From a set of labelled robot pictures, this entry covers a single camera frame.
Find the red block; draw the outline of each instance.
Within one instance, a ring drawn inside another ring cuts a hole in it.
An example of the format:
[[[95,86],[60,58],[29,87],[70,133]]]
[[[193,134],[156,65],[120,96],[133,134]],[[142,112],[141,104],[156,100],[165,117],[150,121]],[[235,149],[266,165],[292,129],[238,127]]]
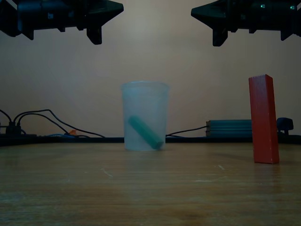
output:
[[[268,75],[249,78],[254,161],[279,162],[273,79]]]

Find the beige wall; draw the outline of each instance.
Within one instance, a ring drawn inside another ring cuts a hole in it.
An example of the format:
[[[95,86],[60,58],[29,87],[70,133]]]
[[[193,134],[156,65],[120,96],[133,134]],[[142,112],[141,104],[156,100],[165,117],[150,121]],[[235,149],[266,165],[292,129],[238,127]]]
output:
[[[103,27],[94,46],[75,28],[35,32],[30,41],[0,33],[0,108],[12,116],[50,108],[66,122],[105,136],[122,136],[120,86],[136,80],[171,86],[168,132],[213,119],[249,119],[248,78],[274,78],[277,117],[301,134],[301,39],[279,32],[230,33],[220,48],[212,30],[190,16],[209,0],[119,0],[125,11]],[[6,122],[0,115],[2,124]],[[28,133],[60,132],[28,116]],[[204,136],[196,131],[187,136]]]

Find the green marker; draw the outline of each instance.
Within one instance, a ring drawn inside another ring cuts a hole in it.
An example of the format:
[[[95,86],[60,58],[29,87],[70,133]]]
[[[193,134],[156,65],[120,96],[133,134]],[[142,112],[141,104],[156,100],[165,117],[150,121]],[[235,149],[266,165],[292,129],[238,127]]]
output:
[[[164,144],[164,141],[138,116],[131,116],[128,123],[153,149],[158,150]]]

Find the black connector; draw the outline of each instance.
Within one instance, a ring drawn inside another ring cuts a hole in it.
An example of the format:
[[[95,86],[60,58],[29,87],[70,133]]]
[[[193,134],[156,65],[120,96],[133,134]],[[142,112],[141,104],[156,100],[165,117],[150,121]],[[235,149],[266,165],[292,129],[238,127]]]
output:
[[[16,125],[15,122],[11,121],[9,125],[6,127],[6,135],[21,135],[21,126]]]

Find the plastic cup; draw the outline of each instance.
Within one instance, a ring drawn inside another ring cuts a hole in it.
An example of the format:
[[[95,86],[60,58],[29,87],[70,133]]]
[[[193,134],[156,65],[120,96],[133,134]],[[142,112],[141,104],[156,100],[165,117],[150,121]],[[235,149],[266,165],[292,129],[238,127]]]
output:
[[[160,150],[165,146],[169,86],[161,82],[123,84],[125,147],[133,151]]]

